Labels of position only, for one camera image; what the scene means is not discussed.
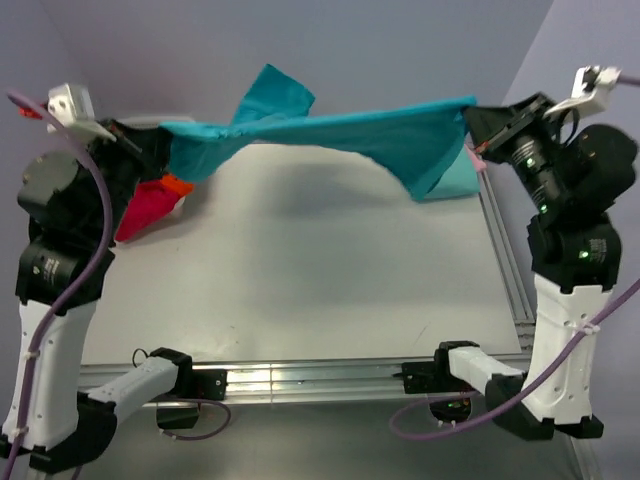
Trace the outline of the teal t shirt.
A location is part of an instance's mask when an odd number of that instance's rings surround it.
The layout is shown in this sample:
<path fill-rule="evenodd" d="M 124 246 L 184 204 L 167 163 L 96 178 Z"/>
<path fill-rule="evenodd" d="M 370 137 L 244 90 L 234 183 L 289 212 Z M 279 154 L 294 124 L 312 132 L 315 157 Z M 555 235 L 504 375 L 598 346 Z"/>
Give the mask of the teal t shirt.
<path fill-rule="evenodd" d="M 364 156 L 393 175 L 412 200 L 437 185 L 464 147 L 463 118 L 472 96 L 394 110 L 313 116 L 315 97 L 271 64 L 263 67 L 228 125 L 167 122 L 172 136 L 168 169 L 189 183 L 210 177 L 256 142 L 317 146 Z"/>

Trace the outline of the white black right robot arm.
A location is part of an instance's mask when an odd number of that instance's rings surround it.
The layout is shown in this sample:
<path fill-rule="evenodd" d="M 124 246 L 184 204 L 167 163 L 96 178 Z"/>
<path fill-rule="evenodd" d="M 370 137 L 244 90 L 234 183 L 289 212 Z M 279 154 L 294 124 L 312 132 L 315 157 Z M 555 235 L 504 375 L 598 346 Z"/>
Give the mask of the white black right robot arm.
<path fill-rule="evenodd" d="M 509 165 L 536 208 L 527 228 L 534 342 L 524 371 L 476 343 L 444 342 L 434 381 L 479 392 L 496 424 L 521 439 L 598 438 L 604 426 L 591 407 L 592 364 L 622 257 L 608 211 L 635 182 L 638 144 L 610 125 L 581 127 L 576 107 L 561 110 L 543 94 L 507 107 L 469 107 L 464 118 L 476 153 Z"/>

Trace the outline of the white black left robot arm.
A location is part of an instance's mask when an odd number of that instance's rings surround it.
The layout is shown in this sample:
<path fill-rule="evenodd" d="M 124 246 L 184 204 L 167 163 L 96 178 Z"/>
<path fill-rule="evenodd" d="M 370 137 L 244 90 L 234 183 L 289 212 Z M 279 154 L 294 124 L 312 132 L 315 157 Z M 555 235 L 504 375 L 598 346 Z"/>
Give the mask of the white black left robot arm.
<path fill-rule="evenodd" d="M 29 217 L 29 243 L 17 274 L 20 360 L 1 454 L 9 462 L 27 455 L 34 479 L 76 472 L 98 459 L 144 404 L 183 399 L 195 386 L 191 357 L 159 348 L 109 383 L 79 388 L 116 230 L 137 186 L 161 177 L 170 156 L 165 129 L 115 120 L 105 128 L 105 139 L 32 160 L 17 196 Z"/>

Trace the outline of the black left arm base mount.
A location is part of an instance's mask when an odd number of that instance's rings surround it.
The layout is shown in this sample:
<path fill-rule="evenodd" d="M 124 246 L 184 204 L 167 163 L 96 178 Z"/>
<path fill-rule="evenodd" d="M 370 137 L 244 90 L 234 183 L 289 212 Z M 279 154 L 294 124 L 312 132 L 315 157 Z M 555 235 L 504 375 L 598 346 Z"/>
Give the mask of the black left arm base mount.
<path fill-rule="evenodd" d="M 223 431 L 232 418 L 230 409 L 224 404 L 226 389 L 226 370 L 195 370 L 185 390 L 155 399 L 157 427 L 183 436 L 210 420 L 217 426 L 212 434 Z"/>

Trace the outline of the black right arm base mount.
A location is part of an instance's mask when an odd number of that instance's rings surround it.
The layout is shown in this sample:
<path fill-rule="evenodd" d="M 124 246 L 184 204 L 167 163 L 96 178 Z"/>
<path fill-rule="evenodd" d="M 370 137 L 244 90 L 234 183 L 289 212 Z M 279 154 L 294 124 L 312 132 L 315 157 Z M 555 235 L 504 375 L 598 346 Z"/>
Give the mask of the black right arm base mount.
<path fill-rule="evenodd" d="M 392 377 L 402 381 L 404 393 L 408 395 L 473 392 L 469 384 L 446 373 L 443 367 L 436 365 L 436 361 L 402 363 L 400 371 Z M 429 409 L 438 421 L 453 424 L 469 419 L 472 402 L 470 397 L 438 400 Z"/>

